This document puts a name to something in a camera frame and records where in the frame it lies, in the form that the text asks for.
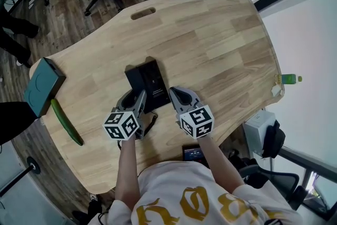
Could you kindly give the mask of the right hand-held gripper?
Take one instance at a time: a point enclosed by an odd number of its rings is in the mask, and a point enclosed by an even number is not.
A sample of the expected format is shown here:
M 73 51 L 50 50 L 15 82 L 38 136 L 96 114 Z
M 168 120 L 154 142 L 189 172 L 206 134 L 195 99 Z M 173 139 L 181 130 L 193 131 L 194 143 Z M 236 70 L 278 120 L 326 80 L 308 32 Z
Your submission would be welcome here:
M 180 128 L 193 139 L 199 139 L 214 129 L 214 116 L 208 105 L 184 113 L 184 106 L 194 106 L 200 102 L 198 95 L 180 86 L 169 88 L 171 103 L 179 115 Z

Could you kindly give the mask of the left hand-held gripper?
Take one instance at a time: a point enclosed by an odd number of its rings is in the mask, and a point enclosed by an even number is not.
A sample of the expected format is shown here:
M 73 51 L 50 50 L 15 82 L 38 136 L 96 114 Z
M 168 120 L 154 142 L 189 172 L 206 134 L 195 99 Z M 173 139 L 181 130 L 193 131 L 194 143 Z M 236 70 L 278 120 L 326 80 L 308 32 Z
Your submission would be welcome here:
M 113 140 L 127 141 L 132 136 L 141 140 L 145 134 L 143 121 L 136 114 L 141 114 L 145 109 L 147 93 L 142 90 L 137 96 L 134 104 L 134 91 L 129 90 L 117 102 L 116 107 L 112 109 L 106 117 L 102 127 L 105 132 Z M 134 104 L 134 112 L 121 111 L 119 109 L 127 109 Z

